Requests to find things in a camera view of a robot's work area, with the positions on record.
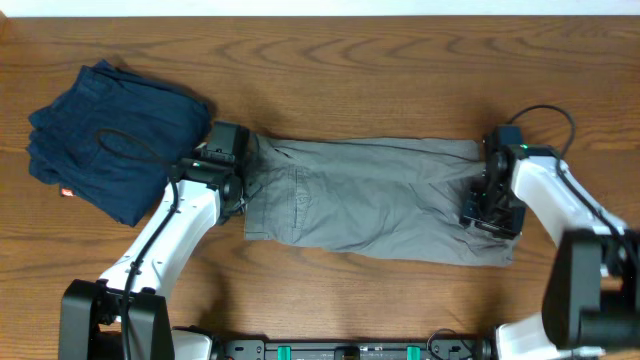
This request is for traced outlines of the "grey shorts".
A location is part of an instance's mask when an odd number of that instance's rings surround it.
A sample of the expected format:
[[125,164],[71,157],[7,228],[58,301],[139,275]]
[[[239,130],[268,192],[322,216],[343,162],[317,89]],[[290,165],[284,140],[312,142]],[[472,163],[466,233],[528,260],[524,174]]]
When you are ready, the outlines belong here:
[[513,260],[515,240],[459,222],[485,168],[473,140],[258,135],[255,144],[245,176],[248,240],[461,266]]

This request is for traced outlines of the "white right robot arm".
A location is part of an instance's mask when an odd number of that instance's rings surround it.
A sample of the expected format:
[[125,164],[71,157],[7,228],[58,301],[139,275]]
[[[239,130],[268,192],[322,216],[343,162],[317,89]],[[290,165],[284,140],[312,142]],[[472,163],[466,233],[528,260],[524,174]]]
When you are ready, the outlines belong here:
[[639,346],[639,234],[604,210],[549,146],[489,145],[461,222],[502,239],[531,210],[556,244],[539,314],[498,326],[478,359],[594,359]]

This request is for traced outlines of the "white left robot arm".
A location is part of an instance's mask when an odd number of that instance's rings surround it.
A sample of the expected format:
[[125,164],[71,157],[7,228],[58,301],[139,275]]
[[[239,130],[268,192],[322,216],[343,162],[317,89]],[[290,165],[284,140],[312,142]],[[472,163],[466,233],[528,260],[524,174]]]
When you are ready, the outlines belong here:
[[172,177],[149,223],[95,282],[75,280],[61,306],[61,359],[222,359],[224,346],[195,326],[171,326],[167,303],[195,247],[240,204],[232,172]]

